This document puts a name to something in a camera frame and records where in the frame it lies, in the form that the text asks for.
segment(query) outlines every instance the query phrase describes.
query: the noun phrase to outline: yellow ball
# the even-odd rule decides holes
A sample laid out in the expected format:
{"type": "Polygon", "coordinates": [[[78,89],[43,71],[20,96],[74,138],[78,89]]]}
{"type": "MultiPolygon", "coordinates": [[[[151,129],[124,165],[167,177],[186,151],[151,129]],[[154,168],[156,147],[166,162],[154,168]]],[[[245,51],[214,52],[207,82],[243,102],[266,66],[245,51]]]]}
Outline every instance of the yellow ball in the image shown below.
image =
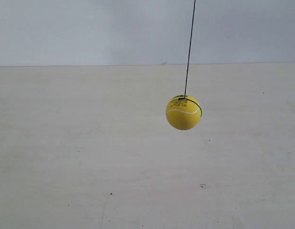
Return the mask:
{"type": "Polygon", "coordinates": [[[192,96],[178,95],[172,98],[166,107],[167,121],[178,130],[195,127],[202,117],[198,100],[192,96]]]}

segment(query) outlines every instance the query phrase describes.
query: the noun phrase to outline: white surface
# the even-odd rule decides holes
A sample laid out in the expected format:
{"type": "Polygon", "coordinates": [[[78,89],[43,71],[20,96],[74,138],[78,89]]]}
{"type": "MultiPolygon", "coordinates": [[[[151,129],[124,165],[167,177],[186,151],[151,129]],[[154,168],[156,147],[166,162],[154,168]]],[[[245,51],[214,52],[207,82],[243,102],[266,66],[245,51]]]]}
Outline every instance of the white surface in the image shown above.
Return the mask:
{"type": "Polygon", "coordinates": [[[295,229],[295,63],[185,72],[0,67],[0,229],[295,229]]]}
{"type": "MultiPolygon", "coordinates": [[[[191,63],[295,62],[295,0],[199,0],[191,63]]],[[[0,66],[185,64],[193,0],[0,0],[0,66]]]]}

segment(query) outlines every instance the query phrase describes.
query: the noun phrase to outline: wall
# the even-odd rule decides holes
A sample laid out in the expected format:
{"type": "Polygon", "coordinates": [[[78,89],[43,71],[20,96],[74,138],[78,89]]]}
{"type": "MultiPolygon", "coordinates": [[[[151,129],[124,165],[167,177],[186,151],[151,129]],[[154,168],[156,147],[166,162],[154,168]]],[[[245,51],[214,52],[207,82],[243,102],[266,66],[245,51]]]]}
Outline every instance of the wall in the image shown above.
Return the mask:
{"type": "Polygon", "coordinates": [[[185,70],[0,67],[0,229],[295,229],[295,63],[185,70]]]}
{"type": "MultiPolygon", "coordinates": [[[[187,62],[193,0],[0,0],[0,66],[187,62]]],[[[197,1],[191,63],[295,62],[295,0],[197,1]]]]}

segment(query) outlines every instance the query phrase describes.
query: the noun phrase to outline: hanging ball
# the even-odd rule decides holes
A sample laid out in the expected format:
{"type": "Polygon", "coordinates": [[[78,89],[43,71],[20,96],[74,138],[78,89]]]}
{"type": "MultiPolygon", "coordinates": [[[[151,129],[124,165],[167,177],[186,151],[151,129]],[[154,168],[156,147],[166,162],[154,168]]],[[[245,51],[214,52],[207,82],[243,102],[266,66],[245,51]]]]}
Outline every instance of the hanging ball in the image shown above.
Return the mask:
{"type": "Polygon", "coordinates": [[[189,95],[175,96],[167,104],[167,121],[178,130],[192,129],[199,123],[201,117],[202,109],[198,100],[189,95]]]}

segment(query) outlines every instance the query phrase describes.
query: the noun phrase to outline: white curved line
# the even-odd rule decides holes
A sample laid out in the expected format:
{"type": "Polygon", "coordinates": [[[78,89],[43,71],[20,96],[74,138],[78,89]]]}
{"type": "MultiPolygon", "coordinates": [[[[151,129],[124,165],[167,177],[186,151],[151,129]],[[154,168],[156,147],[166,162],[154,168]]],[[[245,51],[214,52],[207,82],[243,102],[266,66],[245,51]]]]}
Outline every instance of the white curved line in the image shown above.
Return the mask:
{"type": "Polygon", "coordinates": [[[179,109],[172,109],[172,110],[167,111],[167,113],[169,113],[170,111],[180,111],[180,112],[186,113],[186,114],[195,114],[195,113],[197,113],[198,108],[194,112],[188,112],[188,111],[183,111],[183,110],[179,110],[179,109]]]}

